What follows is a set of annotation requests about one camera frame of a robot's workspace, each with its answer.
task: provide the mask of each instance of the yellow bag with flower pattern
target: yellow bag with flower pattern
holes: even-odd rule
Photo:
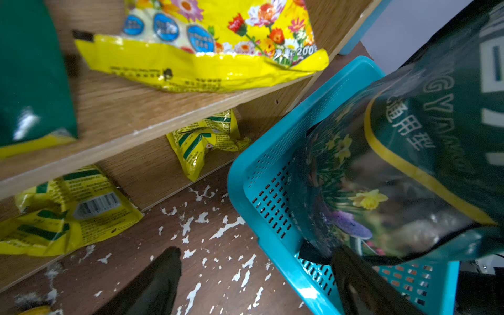
[[[74,31],[93,70],[170,92],[270,87],[323,70],[304,0],[125,0],[120,36]]]

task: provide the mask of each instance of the plastic packaging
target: plastic packaging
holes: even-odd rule
[[[329,64],[303,0],[126,1],[122,34],[74,31],[94,70],[170,92],[229,92],[295,80]]]
[[[504,250],[503,16],[465,9],[309,134],[287,190],[323,256],[340,242],[377,265]]]
[[[246,148],[251,139],[241,138],[232,109],[167,134],[184,174],[192,181],[200,176],[205,154],[213,149],[236,152]]]
[[[143,217],[94,165],[30,188],[15,203],[24,214],[0,222],[0,254],[64,255]]]
[[[2,2],[0,30],[0,159],[74,141],[68,77],[43,2]]]

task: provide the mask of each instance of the yellow fertilizer bag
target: yellow fertilizer bag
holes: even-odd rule
[[[170,92],[270,87],[329,64],[304,0],[126,0],[120,36],[74,31],[93,70]]]
[[[232,109],[178,129],[166,137],[185,175],[192,181],[200,176],[205,154],[211,149],[236,152],[252,142],[249,138],[241,138]]]
[[[118,235],[143,214],[94,165],[15,196],[0,222],[0,254],[57,256]]]

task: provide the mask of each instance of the green bag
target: green bag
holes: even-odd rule
[[[377,265],[504,250],[499,2],[474,1],[297,151],[291,210],[323,257],[341,242]]]
[[[56,30],[41,0],[0,2],[0,158],[74,141]]]

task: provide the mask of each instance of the wooden shelf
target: wooden shelf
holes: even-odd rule
[[[3,161],[0,199],[295,83],[230,94],[171,94],[83,72],[71,79],[78,141]]]

